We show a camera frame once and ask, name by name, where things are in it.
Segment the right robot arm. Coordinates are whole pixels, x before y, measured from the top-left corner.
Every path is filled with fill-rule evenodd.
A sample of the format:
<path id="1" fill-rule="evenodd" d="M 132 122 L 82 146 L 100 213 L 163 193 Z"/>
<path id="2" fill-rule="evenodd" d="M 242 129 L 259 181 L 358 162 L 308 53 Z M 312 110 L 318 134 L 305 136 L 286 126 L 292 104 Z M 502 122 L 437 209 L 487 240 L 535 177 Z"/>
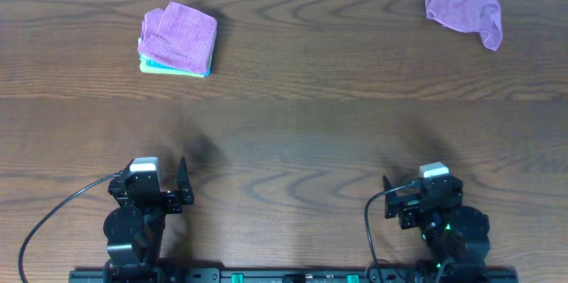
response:
<path id="1" fill-rule="evenodd" d="M 488 215 L 462 203 L 463 182 L 451 174 L 420 177 L 398 195 L 383 177 L 385 217 L 401 229 L 417 228 L 432 259 L 416 265 L 408 277 L 416 282 L 487 282 L 485 258 L 491 247 Z"/>

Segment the purple microfibre cloth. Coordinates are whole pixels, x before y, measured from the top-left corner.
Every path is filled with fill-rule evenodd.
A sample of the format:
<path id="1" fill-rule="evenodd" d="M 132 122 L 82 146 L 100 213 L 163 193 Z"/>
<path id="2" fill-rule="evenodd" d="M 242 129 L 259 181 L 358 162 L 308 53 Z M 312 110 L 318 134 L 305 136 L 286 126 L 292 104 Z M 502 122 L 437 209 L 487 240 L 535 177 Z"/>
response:
<path id="1" fill-rule="evenodd" d="M 208 14 L 183 4 L 171 2 L 164 9 L 147 12 L 142 20 L 138 38 L 138 53 L 176 68 L 204 72 L 208 53 L 199 52 L 192 45 L 170 48 L 170 40 L 194 40 L 205 44 L 216 43 L 217 20 Z"/>

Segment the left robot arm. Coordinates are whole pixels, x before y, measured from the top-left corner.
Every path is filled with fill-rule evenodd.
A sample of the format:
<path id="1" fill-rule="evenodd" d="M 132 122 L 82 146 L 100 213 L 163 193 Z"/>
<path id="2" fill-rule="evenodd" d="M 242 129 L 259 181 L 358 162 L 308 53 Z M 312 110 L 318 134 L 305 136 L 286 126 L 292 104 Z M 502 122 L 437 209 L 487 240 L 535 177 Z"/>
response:
<path id="1" fill-rule="evenodd" d="M 166 216 L 180 214 L 194 203 L 185 158 L 177 168 L 177 189 L 161 189 L 159 159 L 139 157 L 113 177 L 108 192 L 119 208 L 103 224 L 110 270 L 103 271 L 105 282 L 165 282 L 166 267 L 160 251 Z"/>

